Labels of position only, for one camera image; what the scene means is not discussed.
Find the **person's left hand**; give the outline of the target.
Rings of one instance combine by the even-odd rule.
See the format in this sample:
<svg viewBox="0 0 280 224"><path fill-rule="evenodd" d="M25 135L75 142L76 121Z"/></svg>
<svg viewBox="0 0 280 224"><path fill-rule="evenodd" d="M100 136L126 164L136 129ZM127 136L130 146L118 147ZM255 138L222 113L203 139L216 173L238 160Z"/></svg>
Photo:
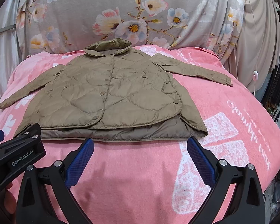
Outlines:
<svg viewBox="0 0 280 224"><path fill-rule="evenodd" d="M16 199L9 191L13 183L10 182L0 190L0 223L16 223Z"/></svg>

